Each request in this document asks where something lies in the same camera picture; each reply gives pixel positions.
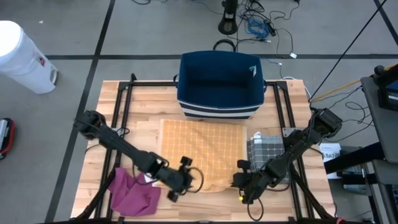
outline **blue storage bin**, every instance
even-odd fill
[[[188,117],[248,119],[264,103],[267,85],[258,57],[212,50],[183,54],[176,86]]]

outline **purple cloth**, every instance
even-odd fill
[[[112,193],[111,208],[122,216],[138,217],[156,212],[160,198],[160,188],[145,183],[143,174],[137,179],[126,173],[124,168],[116,168],[116,176],[108,190]]]

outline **white bucket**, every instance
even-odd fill
[[[55,88],[58,71],[18,24],[0,21],[0,74],[41,94]]]

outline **concrete floor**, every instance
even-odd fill
[[[222,12],[220,0],[203,2]],[[261,2],[267,12],[287,12],[295,6],[291,0]],[[283,76],[305,80],[313,93],[376,8],[373,0],[302,1],[291,20],[274,22],[277,28],[292,33],[297,59],[271,60],[282,63]],[[384,8],[392,29],[398,30],[398,2],[389,0]],[[201,4],[183,0],[153,1],[146,6],[128,0],[0,1],[0,20],[20,24],[62,73],[56,89],[46,95],[35,95],[0,76],[0,117],[14,119],[18,128],[14,149],[0,162],[1,223],[43,222],[49,207],[56,211],[55,220],[67,220],[86,147],[80,136],[76,141],[73,135],[70,139],[76,112],[95,108],[103,80],[127,80],[130,73],[140,80],[170,80],[178,72],[180,60],[176,58],[180,54],[210,50],[216,41],[225,38],[217,30],[220,18]],[[251,36],[242,26],[239,38],[245,37]],[[242,43],[239,51],[275,58],[277,38],[270,40],[272,43],[267,44]],[[397,42],[385,20],[377,14],[348,51],[349,59],[341,61],[318,95],[370,75],[376,65],[397,63]],[[282,30],[279,53],[290,53],[290,37]],[[104,55],[129,57],[107,60],[109,57]],[[265,59],[262,64],[266,79],[279,78],[276,65]],[[314,106],[330,106],[337,99]],[[360,91],[345,101],[366,106]],[[343,119],[361,116],[360,111],[348,110],[344,102],[333,107],[333,111]],[[336,139],[365,126],[347,124]],[[375,130],[370,127],[340,143],[365,146],[375,141]],[[62,194],[59,206],[55,207],[50,201],[62,164],[68,172],[63,190],[56,190]],[[339,216],[350,218],[370,210],[366,197],[343,190],[338,182],[331,182],[331,188]]]

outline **wooden table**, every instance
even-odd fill
[[[97,111],[104,114],[110,125],[117,94],[119,81],[104,81],[99,96]],[[310,119],[310,108],[302,80],[287,81],[295,124],[297,127],[307,127]],[[131,130],[125,140],[138,149],[156,151],[158,147],[159,128],[161,119],[186,119],[176,99],[174,86],[135,86],[132,89],[131,105],[127,128]],[[121,118],[125,96],[122,97]],[[282,101],[284,118],[288,124],[286,106]],[[255,115],[245,121],[219,120],[211,122],[238,123],[248,127],[248,137],[260,131],[266,135],[281,135],[278,113],[275,104],[274,92],[271,88],[266,91],[265,103],[256,111]],[[99,189],[101,172],[104,163],[106,149],[102,146],[93,147],[85,156],[80,182],[75,197],[71,217],[79,215],[89,204]],[[319,153],[308,150],[303,155],[305,171],[310,190],[325,209],[333,214],[335,207]],[[121,166],[128,172],[132,171],[132,162],[122,156]],[[172,203],[166,198],[167,189],[162,189],[159,206],[155,215],[145,217],[126,217],[125,221],[251,221],[246,205],[238,200],[238,189],[230,188],[220,193],[186,194]],[[307,216],[305,202],[301,190],[298,190],[300,205],[303,215]],[[101,213],[106,214],[108,193],[104,197],[104,205]],[[289,189],[285,192],[265,191],[261,197],[265,214],[262,221],[287,221],[287,217],[295,217],[292,193]],[[258,217],[261,209],[258,202],[250,207],[254,217]],[[113,212],[113,219],[117,219],[118,212]]]

